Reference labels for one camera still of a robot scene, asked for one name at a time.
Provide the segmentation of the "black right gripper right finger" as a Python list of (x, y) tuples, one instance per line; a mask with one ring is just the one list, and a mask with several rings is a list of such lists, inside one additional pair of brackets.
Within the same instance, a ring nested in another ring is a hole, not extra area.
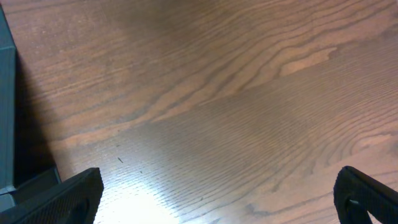
[(397, 223), (397, 192), (354, 167), (339, 171), (333, 201), (341, 224)]

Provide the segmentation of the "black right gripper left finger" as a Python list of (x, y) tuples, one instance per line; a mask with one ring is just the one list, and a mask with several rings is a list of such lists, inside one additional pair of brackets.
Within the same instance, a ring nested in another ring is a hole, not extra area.
[(92, 167), (1, 212), (1, 223), (91, 224), (98, 211), (103, 190), (100, 169)]

